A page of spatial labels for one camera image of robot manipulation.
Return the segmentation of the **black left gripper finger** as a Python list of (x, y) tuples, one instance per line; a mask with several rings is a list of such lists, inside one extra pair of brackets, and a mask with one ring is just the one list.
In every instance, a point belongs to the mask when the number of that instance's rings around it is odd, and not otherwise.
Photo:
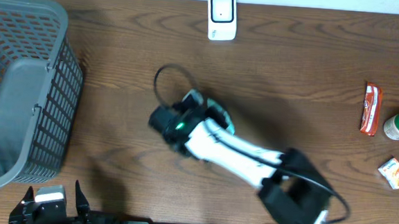
[(79, 182), (80, 182), (79, 180), (75, 182), (76, 211), (79, 217), (86, 218), (89, 215), (90, 207), (88, 200), (86, 199), (85, 195), (82, 192), (82, 189), (80, 188)]
[(34, 190), (29, 187), (20, 203), (9, 215), (9, 224), (33, 224), (33, 205), (35, 204)]

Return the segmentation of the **red snack packet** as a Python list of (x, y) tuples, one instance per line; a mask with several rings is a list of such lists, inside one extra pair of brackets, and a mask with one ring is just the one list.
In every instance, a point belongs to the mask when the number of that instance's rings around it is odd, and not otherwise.
[(373, 137), (378, 131), (380, 109), (382, 105), (383, 91), (379, 85), (371, 82), (366, 83), (364, 97), (364, 111), (360, 132)]

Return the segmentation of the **orange snack box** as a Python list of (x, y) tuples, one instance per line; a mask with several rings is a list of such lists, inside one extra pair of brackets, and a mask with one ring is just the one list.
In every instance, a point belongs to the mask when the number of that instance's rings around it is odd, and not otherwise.
[(396, 158), (388, 160), (378, 171), (387, 179), (392, 189), (399, 189), (399, 161)]

